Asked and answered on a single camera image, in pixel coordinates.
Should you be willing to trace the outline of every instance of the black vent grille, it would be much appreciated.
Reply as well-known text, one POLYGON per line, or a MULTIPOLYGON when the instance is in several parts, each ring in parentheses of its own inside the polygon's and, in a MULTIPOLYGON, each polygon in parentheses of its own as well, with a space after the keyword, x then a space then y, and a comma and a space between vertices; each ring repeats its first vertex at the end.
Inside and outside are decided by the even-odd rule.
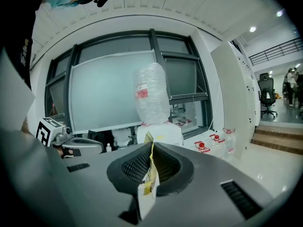
POLYGON ((141 184, 142 179, 150 168, 150 154, 152 148, 147 148, 136 157, 124 162, 122 165, 123 173, 131 180, 141 184))
POLYGON ((89 166, 90 166, 90 165, 89 165, 88 163, 81 163, 81 164, 74 165, 74 166, 68 166, 68 167, 67 167, 67 170, 68 170, 69 172, 75 172, 75 171, 78 171, 78 170, 87 168, 87 167, 89 167, 89 166))
POLYGON ((237 206, 245 219, 249 219, 262 209, 234 181, 221 184, 227 195, 237 206))
POLYGON ((172 178, 181 168, 181 164, 176 158, 156 146, 153 149, 153 161, 158 171, 160 183, 172 178))

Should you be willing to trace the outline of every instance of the white cabinet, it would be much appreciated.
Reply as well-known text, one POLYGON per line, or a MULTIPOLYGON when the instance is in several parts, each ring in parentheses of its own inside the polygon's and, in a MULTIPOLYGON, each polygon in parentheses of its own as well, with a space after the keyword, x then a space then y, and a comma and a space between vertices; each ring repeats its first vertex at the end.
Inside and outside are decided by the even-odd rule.
POLYGON ((236 129, 235 156, 240 158, 255 130, 255 86, 250 70, 233 45, 223 42, 211 52, 222 89, 224 127, 236 129))

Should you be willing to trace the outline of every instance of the railing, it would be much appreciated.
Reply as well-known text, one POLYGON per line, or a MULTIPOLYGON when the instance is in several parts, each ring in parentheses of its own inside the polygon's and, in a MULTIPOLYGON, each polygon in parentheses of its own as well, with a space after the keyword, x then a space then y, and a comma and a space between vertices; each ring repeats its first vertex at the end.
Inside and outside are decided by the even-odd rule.
POLYGON ((303 50, 303 42, 301 38, 287 41, 283 44, 279 44, 275 47, 269 48, 258 54, 250 56, 250 61, 253 66, 270 61, 280 56, 303 50))

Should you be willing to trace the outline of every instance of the ceiling light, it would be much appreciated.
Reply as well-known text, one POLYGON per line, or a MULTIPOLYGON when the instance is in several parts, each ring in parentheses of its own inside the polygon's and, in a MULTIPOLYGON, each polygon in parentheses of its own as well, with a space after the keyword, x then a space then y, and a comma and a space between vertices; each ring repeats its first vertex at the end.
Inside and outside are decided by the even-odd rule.
POLYGON ((255 31, 256 31, 256 27, 251 27, 251 28, 250 28, 250 31, 251 31, 251 32, 255 32, 255 31))
POLYGON ((282 14, 283 14, 282 10, 281 10, 281 11, 278 11, 278 12, 276 13, 276 15, 277 15, 278 17, 281 17, 282 14))

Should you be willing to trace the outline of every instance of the frosted glass window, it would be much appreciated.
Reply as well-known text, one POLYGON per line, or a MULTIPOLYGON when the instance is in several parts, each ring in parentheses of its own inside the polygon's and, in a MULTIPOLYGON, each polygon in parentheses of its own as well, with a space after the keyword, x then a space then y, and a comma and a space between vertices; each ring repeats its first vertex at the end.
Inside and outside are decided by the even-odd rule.
POLYGON ((55 104, 55 108, 57 113, 64 113, 64 104, 63 104, 63 89, 64 89, 64 78, 58 82, 55 82, 50 87, 50 92, 53 98, 53 103, 55 104))
POLYGON ((155 62, 153 51, 97 58, 71 71, 70 112, 76 133, 141 123, 134 101, 133 73, 155 62))
POLYGON ((195 93, 196 62, 182 59, 165 60, 170 95, 195 93))
POLYGON ((148 36, 113 39, 82 49, 79 63, 105 55, 149 50, 151 50, 151 44, 148 36))
POLYGON ((161 51, 178 52, 184 54, 190 54, 186 43, 182 40, 157 37, 159 48, 161 51))
POLYGON ((70 56, 67 56, 65 58, 63 58, 62 60, 60 60, 57 64, 57 68, 56 68, 56 72, 55 72, 55 76, 58 76, 59 74, 61 74, 62 72, 66 71, 67 68, 67 64, 68 64, 68 60, 70 59, 70 56))

